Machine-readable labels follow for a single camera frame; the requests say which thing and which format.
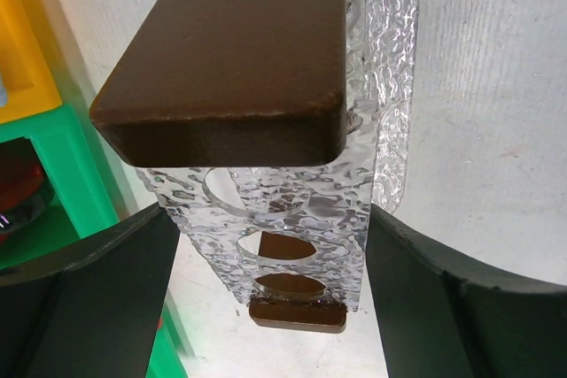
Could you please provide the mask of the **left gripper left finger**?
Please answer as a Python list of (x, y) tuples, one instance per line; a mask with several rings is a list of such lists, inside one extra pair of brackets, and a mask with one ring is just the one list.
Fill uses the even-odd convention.
[(3, 377), (178, 377), (160, 323), (180, 232), (153, 204), (1, 271)]

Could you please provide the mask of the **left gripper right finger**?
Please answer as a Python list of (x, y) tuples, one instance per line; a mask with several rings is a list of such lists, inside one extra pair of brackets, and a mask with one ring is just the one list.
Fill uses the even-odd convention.
[(391, 377), (564, 377), (566, 288), (489, 266), (374, 206), (369, 285)]

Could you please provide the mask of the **red mug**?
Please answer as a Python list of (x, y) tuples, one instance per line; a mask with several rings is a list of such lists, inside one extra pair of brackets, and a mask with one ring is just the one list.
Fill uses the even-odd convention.
[(43, 214), (54, 196), (32, 143), (1, 143), (1, 243)]

